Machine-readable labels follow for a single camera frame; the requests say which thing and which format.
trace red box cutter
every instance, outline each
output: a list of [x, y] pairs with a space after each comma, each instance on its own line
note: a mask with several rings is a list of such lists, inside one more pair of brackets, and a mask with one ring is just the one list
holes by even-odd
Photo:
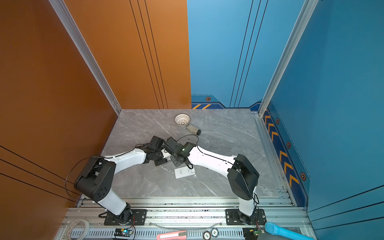
[[172, 240], [172, 239], [185, 240], [187, 239], [187, 231], [168, 232], [168, 233], [158, 234], [156, 239], [157, 240]]

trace aluminum frame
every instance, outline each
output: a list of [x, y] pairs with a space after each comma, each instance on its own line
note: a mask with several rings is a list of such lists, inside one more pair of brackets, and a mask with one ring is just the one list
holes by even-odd
[[269, 137], [268, 129], [266, 128], [266, 125], [263, 122], [263, 118], [258, 116], [257, 113], [252, 113], [252, 115], [255, 118], [256, 126], [259, 131], [260, 140], [263, 143], [266, 156], [272, 166], [272, 172], [275, 175], [277, 184], [278, 186], [281, 186], [281, 188], [283, 188], [288, 192], [289, 197], [292, 200], [293, 206], [297, 206], [296, 200], [293, 197], [293, 193], [289, 186], [286, 175], [280, 166], [279, 156], [277, 156], [275, 147], [273, 146], [272, 140]]
[[264, 112], [269, 102], [271, 101], [277, 86], [279, 85], [281, 77], [283, 76], [284, 71], [288, 66], [288, 63], [291, 60], [293, 52], [295, 51], [297, 44], [299, 43], [300, 38], [303, 35], [305, 28], [307, 27], [307, 24], [312, 16], [314, 9], [316, 8], [318, 1], [319, 0], [305, 0], [303, 7], [301, 8], [299, 17], [296, 20], [291, 35], [289, 36], [288, 42], [285, 45], [280, 61], [277, 64], [276, 70], [264, 94], [263, 101], [260, 104], [258, 110], [259, 116], [264, 115]]
[[[311, 222], [302, 207], [293, 207], [292, 205], [271, 207], [269, 202], [278, 198], [263, 197], [260, 199], [260, 207], [264, 206], [265, 216], [269, 222], [273, 222], [281, 227], [300, 228], [301, 232], [309, 237], [315, 238]], [[181, 228], [187, 231], [200, 231], [217, 227], [220, 230], [229, 230], [233, 228], [243, 228], [243, 225], [229, 226], [226, 224], [225, 210], [238, 207], [238, 198], [233, 197], [181, 197], [181, 198], [127, 198], [132, 209], [148, 210], [146, 223], [144, 226], [136, 226], [137, 231], [157, 231], [159, 229], [169, 230], [166, 228]], [[61, 239], [66, 232], [67, 227], [77, 219], [85, 219], [89, 221], [91, 231], [100, 229], [121, 228], [117, 226], [104, 226], [103, 218], [98, 215], [103, 213], [104, 208], [94, 207], [91, 200], [83, 200], [81, 207], [70, 208], [66, 217], [63, 219], [61, 227], [57, 233], [56, 239]], [[108, 236], [87, 237], [93, 238], [109, 238]]]
[[53, 9], [55, 10], [65, 29], [67, 30], [69, 36], [72, 38], [73, 43], [76, 45], [85, 63], [88, 65], [88, 68], [91, 70], [97, 83], [99, 84], [103, 93], [107, 97], [109, 103], [115, 110], [116, 114], [119, 115], [121, 112], [121, 106], [119, 104], [119, 101], [117, 100], [115, 94], [109, 86], [107, 79], [101, 71], [100, 66], [96, 62], [96, 59], [94, 58], [91, 50], [89, 49], [83, 35], [81, 34], [71, 13], [65, 5], [65, 2], [63, 0], [49, 0], [49, 2], [51, 3]]

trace white box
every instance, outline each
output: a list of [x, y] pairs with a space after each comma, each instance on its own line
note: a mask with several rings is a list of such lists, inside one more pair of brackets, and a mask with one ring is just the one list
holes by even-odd
[[185, 167], [180, 167], [175, 169], [176, 179], [179, 179], [182, 177], [188, 177], [195, 174], [196, 174], [195, 168], [189, 169], [187, 166], [185, 166]]

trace orange wall panel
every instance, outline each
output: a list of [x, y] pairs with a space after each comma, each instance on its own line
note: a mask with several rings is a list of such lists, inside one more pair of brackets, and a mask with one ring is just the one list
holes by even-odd
[[187, 1], [146, 3], [168, 107], [191, 108]]
[[190, 108], [186, 0], [65, 0], [123, 109]]
[[0, 159], [48, 180], [0, 161], [2, 238], [25, 239], [22, 223], [28, 239], [49, 240], [75, 205], [63, 178], [100, 154], [117, 115], [49, 1], [1, 1], [0, 30], [0, 145], [45, 170], [4, 148]]

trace black line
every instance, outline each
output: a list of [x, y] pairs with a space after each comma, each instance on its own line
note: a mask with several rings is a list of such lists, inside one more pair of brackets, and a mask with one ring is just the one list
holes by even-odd
[[53, 195], [56, 195], [56, 196], [61, 197], [61, 198], [64, 198], [64, 199], [66, 199], [66, 200], [69, 200], [69, 201], [72, 201], [72, 202], [76, 202], [76, 201], [73, 201], [73, 200], [68, 199], [68, 198], [66, 198], [66, 197], [60, 196], [60, 195], [58, 195], [58, 194], [55, 194], [55, 193], [53, 193], [53, 192], [50, 192], [50, 191], [44, 190], [44, 189], [42, 189], [42, 188], [36, 187], [36, 186], [34, 186], [34, 185], [32, 185], [32, 184], [23, 182], [23, 181], [21, 181], [21, 180], [18, 180], [18, 179], [16, 179], [16, 178], [11, 177], [11, 176], [5, 175], [5, 174], [3, 174], [3, 173], [0, 173], [0, 174], [3, 175], [3, 176], [9, 177], [9, 178], [11, 178], [11, 179], [13, 179], [13, 180], [16, 180], [16, 181], [25, 183], [26, 185], [29, 185], [29, 186], [35, 187], [35, 188], [37, 188], [37, 189], [43, 190], [43, 191], [45, 191], [45, 192], [49, 192], [49, 193], [51, 193], [51, 194], [53, 194]]
[[238, 71], [239, 71], [241, 55], [243, 54], [243, 47], [244, 47], [244, 42], [245, 42], [245, 36], [247, 35], [247, 29], [248, 29], [248, 24], [249, 24], [249, 18], [251, 17], [252, 6], [253, 6], [253, 0], [252, 0], [252, 4], [251, 4], [251, 10], [249, 10], [249, 16], [248, 16], [247, 27], [245, 28], [245, 34], [244, 34], [244, 40], [243, 40], [243, 46], [241, 47], [240, 58], [239, 58], [239, 64], [237, 65], [237, 71], [236, 71], [236, 76], [235, 76], [235, 82], [234, 82], [234, 84], [233, 84], [232, 96], [231, 96], [231, 101], [229, 102], [229, 107], [231, 107], [231, 104], [232, 104], [232, 98], [233, 98], [233, 92], [235, 91], [236, 78], [237, 78], [237, 73], [238, 73]]
[[25, 169], [23, 169], [23, 168], [21, 168], [21, 167], [18, 167], [18, 166], [16, 166], [16, 165], [13, 165], [12, 163], [7, 162], [6, 160], [3, 160], [3, 159], [1, 159], [1, 158], [0, 158], [0, 160], [3, 161], [3, 162], [5, 162], [5, 163], [8, 163], [9, 165], [12, 165], [12, 166], [14, 166], [14, 167], [17, 167], [18, 169], [21, 169], [21, 170], [23, 170], [23, 171], [25, 171], [25, 172], [27, 172], [27, 173], [30, 173], [30, 174], [32, 174], [32, 175], [38, 177], [38, 178], [41, 178], [41, 179], [43, 179], [43, 180], [46, 180], [47, 182], [50, 182], [50, 183], [52, 183], [52, 184], [54, 184], [54, 185], [56, 185], [56, 186], [58, 186], [58, 187], [61, 187], [61, 188], [65, 189], [65, 187], [62, 187], [62, 186], [60, 186], [60, 185], [58, 185], [58, 184], [56, 184], [56, 183], [54, 183], [54, 182], [51, 182], [51, 181], [49, 181], [49, 180], [47, 180], [47, 179], [45, 179], [45, 178], [43, 178], [43, 177], [40, 177], [40, 176], [38, 176], [38, 175], [36, 175], [36, 174], [33, 174], [33, 173], [31, 173], [31, 172], [29, 172], [29, 171], [27, 171], [27, 170], [25, 170]]
[[349, 224], [354, 224], [354, 223], [359, 223], [359, 222], [368, 222], [368, 221], [382, 219], [382, 218], [384, 218], [384, 217], [371, 218], [371, 219], [367, 219], [367, 220], [350, 222], [350, 223], [345, 223], [345, 224], [340, 224], [340, 225], [335, 225], [335, 226], [330, 226], [330, 227], [323, 227], [323, 228], [318, 228], [318, 229], [314, 229], [314, 230], [317, 231], [317, 230], [321, 230], [321, 229], [326, 229], [326, 228], [331, 228], [331, 227], [339, 227], [339, 226], [344, 226], [344, 225], [349, 225]]
[[43, 167], [42, 167], [42, 166], [40, 166], [40, 165], [37, 165], [36, 163], [34, 163], [34, 162], [32, 162], [32, 161], [30, 161], [30, 160], [26, 159], [25, 157], [22, 157], [22, 156], [20, 156], [19, 154], [15, 153], [15, 152], [12, 152], [11, 150], [9, 150], [9, 149], [7, 149], [7, 148], [5, 148], [5, 147], [1, 146], [1, 145], [0, 145], [0, 147], [2, 147], [2, 148], [4, 148], [5, 150], [7, 150], [7, 151], [9, 151], [9, 152], [11, 152], [11, 153], [13, 153], [13, 154], [15, 154], [15, 155], [16, 155], [16, 156], [18, 156], [18, 157], [21, 157], [22, 159], [24, 159], [24, 160], [26, 160], [26, 161], [28, 161], [28, 162], [30, 162], [30, 163], [32, 163], [32, 164], [34, 164], [34, 165], [38, 166], [39, 168], [42, 168], [42, 169], [46, 170], [47, 172], [50, 172], [50, 173], [52, 173], [53, 175], [55, 175], [55, 176], [57, 176], [57, 177], [59, 177], [59, 178], [61, 178], [61, 179], [65, 180], [65, 178], [63, 178], [63, 177], [60, 177], [59, 175], [57, 175], [57, 174], [55, 174], [55, 173], [53, 173], [53, 172], [51, 172], [51, 171], [49, 171], [49, 170], [47, 170], [47, 169], [43, 168]]
[[[267, 2], [266, 2], [266, 4], [265, 4], [264, 14], [265, 14], [266, 7], [267, 7], [267, 5], [268, 5], [268, 1], [269, 1], [269, 0], [267, 0]], [[262, 17], [262, 22], [260, 23], [259, 32], [257, 33], [255, 46], [253, 47], [253, 52], [252, 52], [252, 56], [251, 56], [251, 61], [249, 62], [249, 67], [248, 67], [247, 75], [245, 76], [244, 85], [243, 85], [243, 90], [241, 91], [240, 100], [239, 100], [239, 104], [237, 105], [237, 107], [240, 106], [241, 97], [243, 96], [243, 91], [244, 91], [244, 87], [245, 87], [245, 82], [247, 81], [247, 77], [248, 77], [249, 69], [250, 69], [250, 67], [251, 67], [252, 58], [253, 58], [253, 54], [254, 54], [254, 52], [255, 52], [257, 39], [259, 38], [259, 34], [260, 34], [260, 29], [262, 28], [263, 19], [264, 19], [264, 14], [263, 14], [263, 17]]]
[[166, 89], [164, 88], [163, 77], [162, 77], [162, 75], [161, 75], [161, 69], [160, 69], [159, 57], [157, 56], [156, 45], [155, 45], [155, 39], [154, 39], [154, 37], [153, 37], [151, 21], [149, 20], [149, 13], [148, 13], [148, 8], [147, 8], [147, 1], [144, 0], [144, 2], [145, 2], [145, 8], [147, 9], [147, 16], [148, 16], [148, 21], [149, 21], [149, 27], [151, 28], [151, 34], [152, 34], [152, 40], [153, 40], [153, 46], [155, 47], [155, 54], [156, 54], [156, 58], [157, 58], [157, 65], [159, 66], [161, 84], [163, 85], [164, 97], [165, 97], [165, 99], [166, 99], [167, 109], [169, 109], [169, 108], [168, 108], [167, 95], [166, 95]]
[[149, 72], [149, 77], [151, 78], [151, 82], [152, 82], [152, 86], [153, 86], [153, 91], [155, 92], [155, 97], [156, 97], [157, 106], [158, 106], [159, 109], [160, 109], [159, 100], [157, 99], [156, 90], [155, 90], [155, 85], [153, 84], [151, 71], [149, 70], [149, 65], [148, 65], [148, 61], [147, 61], [147, 56], [145, 55], [143, 42], [141, 41], [141, 36], [140, 36], [140, 32], [139, 32], [139, 27], [137, 26], [136, 17], [135, 17], [135, 13], [133, 12], [133, 7], [132, 7], [131, 0], [129, 0], [129, 3], [130, 3], [130, 5], [131, 5], [133, 18], [135, 19], [136, 28], [137, 28], [137, 33], [139, 34], [139, 38], [140, 38], [140, 42], [141, 42], [141, 47], [143, 48], [143, 53], [144, 53], [144, 57], [145, 57], [145, 62], [147, 63], [148, 72]]
[[318, 219], [315, 219], [315, 220], [311, 220], [311, 222], [313, 222], [313, 221], [317, 221], [317, 220], [320, 220], [320, 219], [324, 219], [324, 218], [327, 218], [327, 217], [333, 217], [333, 216], [336, 216], [336, 215], [339, 215], [339, 214], [344, 214], [344, 213], [346, 213], [346, 212], [351, 212], [351, 211], [355, 211], [355, 210], [363, 209], [363, 208], [366, 208], [366, 207], [375, 206], [375, 205], [377, 205], [377, 204], [382, 204], [382, 203], [384, 203], [384, 201], [383, 201], [383, 202], [378, 202], [378, 203], [375, 203], [375, 204], [371, 204], [371, 205], [367, 205], [367, 206], [364, 206], [364, 207], [359, 207], [359, 208], [356, 208], [356, 209], [348, 210], [348, 211], [341, 212], [341, 213], [338, 213], [338, 214], [333, 214], [333, 215], [330, 215], [330, 216], [326, 216], [326, 217], [318, 218]]
[[242, 71], [242, 73], [241, 73], [240, 82], [239, 82], [239, 87], [237, 88], [237, 94], [236, 94], [235, 103], [233, 104], [233, 107], [235, 107], [235, 105], [236, 105], [237, 96], [238, 96], [238, 94], [239, 94], [239, 89], [240, 89], [240, 85], [241, 85], [241, 79], [243, 78], [243, 73], [244, 73], [245, 64], [247, 63], [247, 57], [248, 57], [249, 47], [251, 46], [251, 41], [252, 41], [253, 31], [255, 30], [255, 25], [256, 25], [257, 15], [259, 14], [260, 3], [261, 3], [261, 0], [260, 0], [260, 2], [259, 2], [259, 7], [257, 8], [257, 13], [256, 13], [256, 18], [255, 18], [255, 23], [253, 24], [253, 29], [252, 29], [251, 39], [249, 40], [249, 45], [248, 45], [247, 54], [246, 54], [246, 56], [245, 56], [245, 61], [244, 61], [244, 66], [243, 66], [243, 71]]
[[318, 210], [318, 209], [322, 209], [323, 207], [328, 207], [329, 205], [332, 205], [332, 204], [335, 204], [335, 203], [338, 203], [338, 202], [341, 202], [341, 201], [347, 200], [347, 199], [349, 199], [349, 198], [352, 198], [352, 197], [356, 197], [356, 196], [358, 196], [358, 195], [361, 195], [361, 194], [364, 194], [364, 193], [370, 192], [370, 191], [372, 191], [372, 190], [375, 190], [375, 189], [378, 189], [378, 188], [381, 188], [381, 187], [384, 187], [384, 185], [381, 185], [381, 186], [378, 186], [378, 187], [372, 188], [372, 189], [370, 189], [370, 190], [367, 190], [367, 191], [365, 191], [365, 192], [361, 192], [361, 193], [359, 193], [359, 194], [356, 194], [356, 195], [353, 195], [353, 196], [350, 196], [350, 197], [347, 197], [347, 198], [344, 198], [344, 199], [338, 200], [337, 202], [333, 202], [333, 203], [331, 203], [331, 204], [327, 204], [327, 205], [325, 205], [325, 206], [322, 206], [322, 207], [319, 207], [319, 208], [313, 209], [313, 210], [311, 210], [311, 211], [308, 211], [308, 212], [313, 212], [313, 211], [316, 211], [316, 210]]
[[149, 41], [148, 41], [148, 37], [147, 37], [147, 31], [145, 30], [145, 25], [144, 25], [143, 15], [141, 14], [141, 9], [140, 9], [139, 0], [137, 0], [137, 5], [139, 6], [139, 11], [140, 11], [140, 16], [141, 16], [141, 21], [143, 22], [143, 27], [144, 27], [144, 32], [145, 32], [145, 38], [147, 39], [147, 44], [148, 44], [148, 49], [149, 49], [149, 55], [151, 56], [152, 65], [153, 65], [153, 71], [155, 72], [155, 77], [156, 77], [156, 82], [157, 82], [157, 88], [159, 89], [159, 94], [160, 94], [161, 104], [163, 105], [163, 109], [164, 109], [163, 97], [161, 96], [160, 85], [159, 85], [159, 81], [158, 81], [158, 79], [157, 79], [157, 74], [156, 74], [155, 64], [153, 63], [153, 58], [152, 58], [152, 53], [151, 53], [151, 47], [149, 46]]

